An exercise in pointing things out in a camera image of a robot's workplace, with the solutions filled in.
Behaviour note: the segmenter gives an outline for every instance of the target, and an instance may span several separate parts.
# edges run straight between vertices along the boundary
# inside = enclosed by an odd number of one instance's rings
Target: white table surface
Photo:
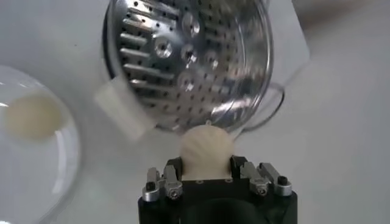
[[[0,64],[30,74],[56,93],[69,106],[82,139],[78,179],[44,223],[136,223],[136,202],[147,168],[162,169],[178,155],[177,137],[159,131],[131,144],[93,103],[107,75],[101,59],[107,4],[108,0],[0,1]],[[286,83],[308,60],[308,49],[291,3],[271,1],[269,10],[275,38],[273,80]],[[254,162],[262,159],[262,152],[254,148],[257,143],[251,145],[257,139],[245,140],[251,150],[246,156]]]

